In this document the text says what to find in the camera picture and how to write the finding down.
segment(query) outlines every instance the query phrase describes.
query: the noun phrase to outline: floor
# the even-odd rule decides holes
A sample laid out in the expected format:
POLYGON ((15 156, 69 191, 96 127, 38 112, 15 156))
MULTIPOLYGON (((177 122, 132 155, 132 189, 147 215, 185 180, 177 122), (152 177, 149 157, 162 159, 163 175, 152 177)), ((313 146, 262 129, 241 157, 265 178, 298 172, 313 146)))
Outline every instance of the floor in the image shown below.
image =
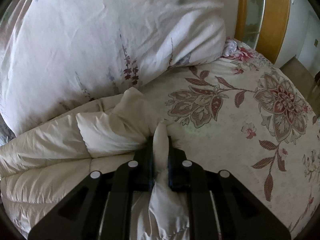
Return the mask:
POLYGON ((290 59, 280 70, 292 81, 315 114, 320 116, 320 87, 308 70, 295 58, 290 59))

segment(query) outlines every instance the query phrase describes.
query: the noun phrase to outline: glass panel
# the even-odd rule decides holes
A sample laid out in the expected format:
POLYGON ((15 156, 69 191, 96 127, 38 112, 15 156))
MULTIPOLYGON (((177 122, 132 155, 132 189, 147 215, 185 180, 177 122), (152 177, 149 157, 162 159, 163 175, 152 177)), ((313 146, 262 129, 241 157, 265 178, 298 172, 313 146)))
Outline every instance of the glass panel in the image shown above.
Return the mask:
POLYGON ((248 0, 244 34, 260 32, 265 0, 248 0))
POLYGON ((242 42, 247 44, 249 47, 255 49, 256 40, 258 38, 259 33, 251 33, 251 34, 245 34, 242 42))

